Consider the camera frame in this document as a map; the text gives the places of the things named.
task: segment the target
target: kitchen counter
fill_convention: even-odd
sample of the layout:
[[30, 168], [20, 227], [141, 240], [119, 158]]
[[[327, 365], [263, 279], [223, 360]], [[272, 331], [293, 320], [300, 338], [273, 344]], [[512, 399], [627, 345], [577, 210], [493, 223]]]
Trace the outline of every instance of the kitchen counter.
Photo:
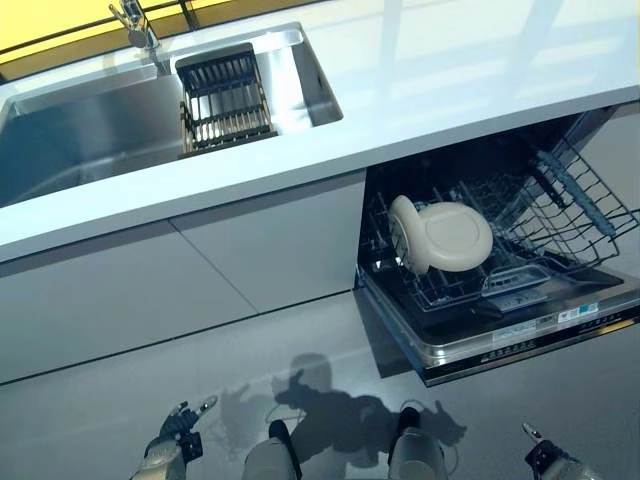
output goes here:
[[[0, 261], [635, 100], [637, 21], [628, 0], [336, 0], [163, 40], [172, 52], [300, 22], [344, 118], [2, 208]], [[3, 85], [0, 105], [141, 58], [125, 49]]]

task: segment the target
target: wire basket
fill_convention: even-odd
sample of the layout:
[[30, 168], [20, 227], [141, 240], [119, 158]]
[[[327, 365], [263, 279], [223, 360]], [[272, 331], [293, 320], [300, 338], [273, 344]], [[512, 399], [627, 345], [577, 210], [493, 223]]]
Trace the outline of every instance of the wire basket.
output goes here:
[[184, 86], [180, 102], [180, 158], [277, 135], [251, 44], [176, 62]]
[[399, 271], [423, 311], [531, 288], [552, 276], [579, 282], [580, 271], [619, 255], [616, 239], [639, 222], [566, 139], [554, 152], [539, 151], [522, 173], [468, 178], [446, 192], [434, 186], [421, 192], [418, 210], [455, 201], [489, 222], [491, 254], [465, 272], [431, 268], [415, 275], [407, 270], [393, 245], [398, 235], [390, 231], [388, 203], [381, 193], [374, 195], [368, 218], [378, 250], [386, 255], [378, 267]]

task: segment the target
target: kitchen cabinet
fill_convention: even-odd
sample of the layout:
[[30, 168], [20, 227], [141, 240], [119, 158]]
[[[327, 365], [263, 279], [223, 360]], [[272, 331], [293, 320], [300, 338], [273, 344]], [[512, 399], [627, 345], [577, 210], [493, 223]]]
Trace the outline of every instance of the kitchen cabinet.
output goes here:
[[[640, 208], [640, 102], [618, 108], [583, 154], [627, 207]], [[619, 237], [617, 243], [620, 256], [606, 265], [640, 277], [640, 229]]]
[[364, 171], [172, 219], [265, 312], [353, 287]]
[[255, 314], [167, 221], [0, 265], [0, 382]]

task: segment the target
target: sink basin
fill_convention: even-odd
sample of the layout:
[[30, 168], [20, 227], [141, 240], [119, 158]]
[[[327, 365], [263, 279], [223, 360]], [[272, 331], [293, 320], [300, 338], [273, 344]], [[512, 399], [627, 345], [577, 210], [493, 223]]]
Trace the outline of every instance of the sink basin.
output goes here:
[[[278, 135], [342, 118], [299, 25], [200, 45], [164, 60], [174, 65], [247, 42], [253, 45]], [[177, 160], [182, 99], [178, 76], [156, 77], [155, 67], [148, 65], [10, 100], [0, 115], [0, 207]]]

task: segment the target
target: gray floor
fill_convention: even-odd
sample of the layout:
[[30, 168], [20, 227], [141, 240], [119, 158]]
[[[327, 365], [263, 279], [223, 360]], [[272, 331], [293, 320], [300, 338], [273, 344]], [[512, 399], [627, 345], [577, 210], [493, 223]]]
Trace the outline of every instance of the gray floor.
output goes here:
[[[530, 478], [528, 420], [607, 478], [637, 479], [638, 344], [634, 326], [425, 389], [413, 372], [380, 377], [347, 293], [3, 387], [2, 478], [128, 478], [173, 404], [217, 393], [190, 479], [239, 479], [275, 418], [293, 430], [305, 478], [385, 478], [407, 403], [425, 408], [452, 478]], [[311, 388], [289, 382], [299, 369]]]

